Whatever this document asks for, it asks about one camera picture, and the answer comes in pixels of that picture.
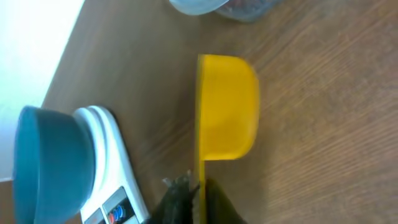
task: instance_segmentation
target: blue bowl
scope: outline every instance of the blue bowl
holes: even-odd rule
[[[94,150],[89,134],[72,116],[25,107],[14,153],[18,223],[64,223],[90,197]]]

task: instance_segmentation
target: wooden table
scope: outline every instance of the wooden table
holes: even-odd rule
[[[86,0],[44,108],[113,111],[150,210],[193,168],[198,54],[257,71],[257,140],[209,162],[249,223],[398,222],[398,2],[285,0],[240,24],[166,0]]]

